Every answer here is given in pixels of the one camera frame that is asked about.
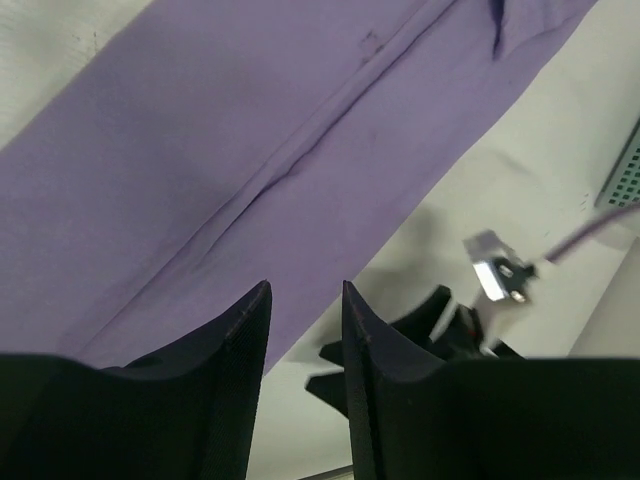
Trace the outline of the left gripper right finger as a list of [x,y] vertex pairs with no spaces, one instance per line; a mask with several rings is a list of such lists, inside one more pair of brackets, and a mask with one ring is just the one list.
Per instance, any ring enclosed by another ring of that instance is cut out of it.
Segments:
[[355,286],[342,342],[358,479],[635,479],[634,359],[444,362],[381,320]]

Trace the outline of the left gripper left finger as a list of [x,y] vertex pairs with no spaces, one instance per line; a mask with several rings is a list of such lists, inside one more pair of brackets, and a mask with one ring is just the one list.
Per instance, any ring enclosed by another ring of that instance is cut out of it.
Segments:
[[1,358],[5,479],[242,479],[272,306],[260,282],[227,311],[123,367]]

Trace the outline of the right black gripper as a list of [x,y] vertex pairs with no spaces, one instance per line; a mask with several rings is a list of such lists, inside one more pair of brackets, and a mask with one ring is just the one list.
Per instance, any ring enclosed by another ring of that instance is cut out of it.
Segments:
[[[343,285],[342,300],[360,301],[358,305],[363,306],[365,313],[373,313],[375,318],[379,318],[355,285]],[[443,361],[482,357],[522,359],[521,355],[501,340],[493,347],[483,346],[485,335],[477,311],[457,303],[449,307],[451,300],[451,290],[438,285],[415,309],[387,323],[408,340]],[[343,367],[342,340],[322,346],[319,357]],[[305,390],[340,414],[347,414],[343,372],[311,376]]]

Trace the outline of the purple t shirt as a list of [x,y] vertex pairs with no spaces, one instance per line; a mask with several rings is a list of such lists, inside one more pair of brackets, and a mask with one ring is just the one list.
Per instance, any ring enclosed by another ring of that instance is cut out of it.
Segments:
[[275,364],[588,1],[155,1],[1,152],[1,347],[125,364],[268,280]]

